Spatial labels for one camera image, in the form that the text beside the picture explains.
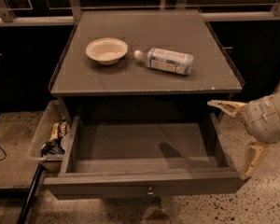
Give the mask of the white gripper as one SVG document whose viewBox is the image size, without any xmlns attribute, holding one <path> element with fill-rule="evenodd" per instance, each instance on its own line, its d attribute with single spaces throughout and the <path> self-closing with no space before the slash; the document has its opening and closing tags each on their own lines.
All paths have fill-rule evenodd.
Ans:
<svg viewBox="0 0 280 224">
<path fill-rule="evenodd" d="M 251 178 L 270 153 L 269 144 L 280 142 L 280 94 L 264 96 L 248 104 L 223 100 L 211 100 L 207 104 L 234 118 L 245 109 L 245 128 L 259 141 L 249 143 L 245 151 L 241 178 Z"/>
</svg>

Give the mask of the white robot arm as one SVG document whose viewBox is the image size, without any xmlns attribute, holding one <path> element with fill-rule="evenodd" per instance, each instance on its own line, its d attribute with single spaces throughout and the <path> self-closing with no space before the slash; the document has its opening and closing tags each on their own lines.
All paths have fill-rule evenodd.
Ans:
<svg viewBox="0 0 280 224">
<path fill-rule="evenodd" d="M 246 148 L 241 178 L 250 178 L 268 156 L 271 145 L 280 143 L 280 91 L 248 103 L 211 100 L 209 106 L 239 119 L 249 135 L 256 139 Z"/>
</svg>

